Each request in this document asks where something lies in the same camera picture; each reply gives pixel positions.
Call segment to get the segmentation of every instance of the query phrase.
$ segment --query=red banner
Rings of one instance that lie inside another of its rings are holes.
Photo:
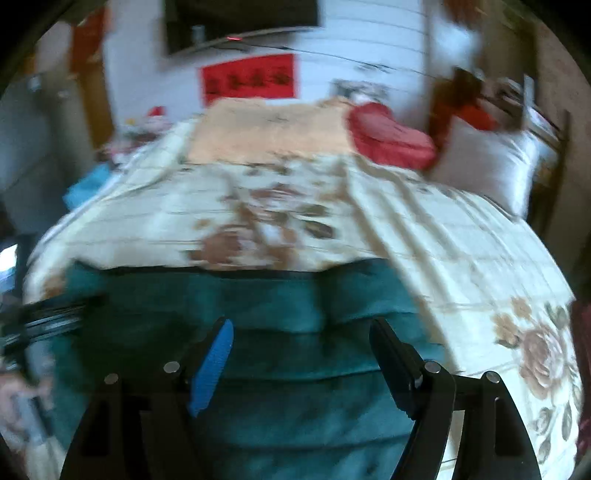
[[[294,98],[294,55],[267,55],[201,69],[203,103],[219,97]]]

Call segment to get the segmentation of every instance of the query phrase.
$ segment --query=white pillow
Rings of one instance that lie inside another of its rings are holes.
[[[529,132],[485,132],[454,117],[431,181],[487,197],[525,217],[538,148]]]

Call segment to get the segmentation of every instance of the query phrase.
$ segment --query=black device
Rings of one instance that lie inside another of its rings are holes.
[[[163,0],[169,54],[319,25],[317,0]]]
[[[154,372],[148,388],[108,375],[78,426],[61,480],[204,479],[189,421],[208,405],[232,340],[231,322],[219,319],[203,342]],[[456,410],[465,415],[454,480],[541,479],[500,375],[452,375],[402,343],[384,319],[372,322],[369,342],[397,407],[415,422],[392,480],[437,478]],[[0,455],[7,455],[3,443]],[[0,468],[9,472],[10,461],[0,457]]]

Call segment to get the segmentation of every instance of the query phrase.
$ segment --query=blue object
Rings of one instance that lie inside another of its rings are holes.
[[[74,210],[85,201],[91,199],[111,176],[111,170],[106,163],[100,164],[80,181],[68,188],[63,196],[68,210]]]
[[[191,380],[191,399],[187,409],[192,417],[195,418],[209,405],[233,343],[234,326],[230,320],[226,320],[213,340],[201,367]]]

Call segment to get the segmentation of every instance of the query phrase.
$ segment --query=white wall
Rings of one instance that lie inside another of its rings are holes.
[[[424,127],[427,120],[427,21],[423,0],[319,0],[323,28],[254,37],[250,43],[287,45],[309,52],[384,64],[391,73],[362,71],[359,64],[314,53],[296,53],[298,97],[327,96],[334,79],[368,80],[391,87],[391,107],[401,121]],[[203,108],[199,67],[247,56],[283,53],[253,48],[248,53],[208,49],[167,57],[163,0],[113,0],[113,26],[105,45],[105,70],[116,124],[164,105],[172,120]]]

